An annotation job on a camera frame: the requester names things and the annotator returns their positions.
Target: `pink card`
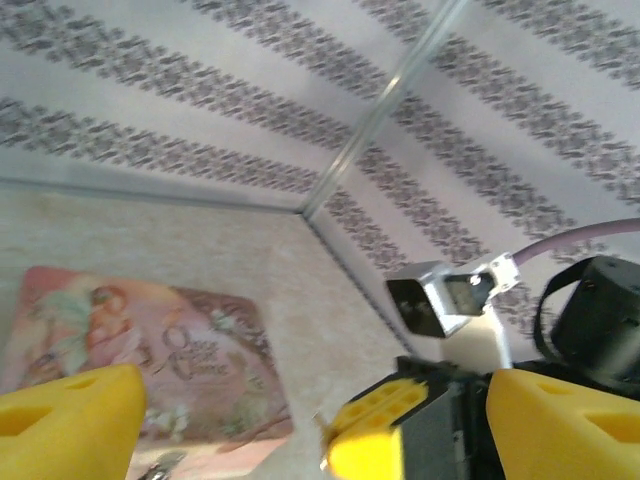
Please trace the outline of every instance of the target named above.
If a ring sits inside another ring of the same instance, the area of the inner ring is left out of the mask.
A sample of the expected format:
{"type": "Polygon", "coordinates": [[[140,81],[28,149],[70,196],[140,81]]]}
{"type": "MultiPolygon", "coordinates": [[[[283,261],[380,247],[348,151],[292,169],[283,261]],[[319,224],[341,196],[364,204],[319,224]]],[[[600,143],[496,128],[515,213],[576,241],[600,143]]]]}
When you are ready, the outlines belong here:
{"type": "Polygon", "coordinates": [[[186,288],[34,267],[5,352],[3,393],[137,364],[148,410],[127,480],[167,452],[173,480],[249,473],[293,431],[256,306],[186,288]]]}

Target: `striped wall pattern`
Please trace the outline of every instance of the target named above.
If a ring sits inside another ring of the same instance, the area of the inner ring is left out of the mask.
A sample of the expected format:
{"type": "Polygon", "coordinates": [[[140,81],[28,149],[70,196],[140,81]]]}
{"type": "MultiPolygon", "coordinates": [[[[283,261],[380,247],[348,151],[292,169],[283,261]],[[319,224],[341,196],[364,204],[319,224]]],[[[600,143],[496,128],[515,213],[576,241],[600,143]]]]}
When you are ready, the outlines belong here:
{"type": "MultiPolygon", "coordinates": [[[[637,214],[640,135],[629,125],[640,108],[639,25],[596,3],[470,0],[312,220],[399,336],[380,285],[400,266],[461,265],[637,214]]],[[[53,173],[64,165],[70,183],[81,163],[293,210],[438,7],[3,2],[0,176],[31,155],[53,173]]],[[[598,253],[634,259],[637,246],[597,239],[527,267],[526,284],[499,299],[513,338],[529,341],[536,296],[557,270],[598,253]]]]}

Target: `patterned wallpaper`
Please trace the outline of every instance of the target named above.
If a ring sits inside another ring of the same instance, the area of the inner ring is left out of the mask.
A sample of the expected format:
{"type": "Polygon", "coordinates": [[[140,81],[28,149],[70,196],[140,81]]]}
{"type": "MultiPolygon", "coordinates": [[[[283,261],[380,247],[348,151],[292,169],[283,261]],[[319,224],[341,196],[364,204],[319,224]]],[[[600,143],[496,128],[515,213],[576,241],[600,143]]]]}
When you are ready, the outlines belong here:
{"type": "MultiPolygon", "coordinates": [[[[431,14],[402,3],[407,20],[431,14]]],[[[407,347],[436,352],[400,325],[384,275],[636,216],[639,81],[637,2],[471,0],[314,228],[407,347]]],[[[531,320],[551,276],[598,253],[640,261],[638,247],[620,235],[525,265],[525,282],[498,301],[516,357],[535,356],[531,320]]],[[[549,302],[547,322],[568,293],[549,302]]]]}
{"type": "Polygon", "coordinates": [[[404,1],[0,2],[0,178],[294,210],[427,21],[404,1]]]}

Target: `floor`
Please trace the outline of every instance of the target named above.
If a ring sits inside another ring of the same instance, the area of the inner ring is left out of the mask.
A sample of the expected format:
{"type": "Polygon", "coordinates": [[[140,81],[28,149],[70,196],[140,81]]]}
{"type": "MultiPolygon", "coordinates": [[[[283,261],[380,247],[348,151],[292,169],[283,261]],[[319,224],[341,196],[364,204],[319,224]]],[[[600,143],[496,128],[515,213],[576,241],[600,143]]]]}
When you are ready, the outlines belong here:
{"type": "Polygon", "coordinates": [[[326,478],[312,417],[393,370],[392,333],[293,215],[0,192],[0,339],[21,277],[52,265],[224,291],[260,306],[296,433],[249,478],[326,478]]]}

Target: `yellow foam pad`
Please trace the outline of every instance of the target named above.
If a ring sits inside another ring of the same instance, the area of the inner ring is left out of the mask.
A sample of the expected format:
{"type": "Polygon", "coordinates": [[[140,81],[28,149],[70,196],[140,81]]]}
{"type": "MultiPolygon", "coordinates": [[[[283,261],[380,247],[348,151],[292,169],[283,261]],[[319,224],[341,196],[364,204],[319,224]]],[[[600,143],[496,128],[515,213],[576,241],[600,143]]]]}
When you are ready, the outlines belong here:
{"type": "Polygon", "coordinates": [[[123,480],[146,410],[133,365],[0,396],[0,478],[123,480]]]}
{"type": "Polygon", "coordinates": [[[640,478],[640,402],[509,369],[487,416],[507,480],[640,478]]]}

